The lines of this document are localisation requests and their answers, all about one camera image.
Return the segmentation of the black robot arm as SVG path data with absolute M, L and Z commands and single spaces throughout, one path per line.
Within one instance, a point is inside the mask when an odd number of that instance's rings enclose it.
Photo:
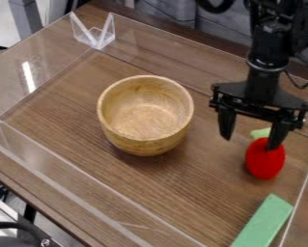
M 304 127 L 308 101 L 281 87 L 290 59 L 308 48 L 308 0 L 245 0 L 252 17 L 248 79 L 213 85 L 210 107 L 220 133 L 230 139 L 240 115 L 273 124 L 266 149 L 276 150 L 289 133 Z

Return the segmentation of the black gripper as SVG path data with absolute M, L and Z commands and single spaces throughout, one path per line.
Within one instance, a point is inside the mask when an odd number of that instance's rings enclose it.
M 272 123 L 266 149 L 273 151 L 284 144 L 290 131 L 304 127 L 308 101 L 281 87 L 288 65 L 266 67 L 253 62 L 249 65 L 245 81 L 213 84 L 210 107 L 218 113 L 220 133 L 226 140 L 232 139 L 238 115 Z

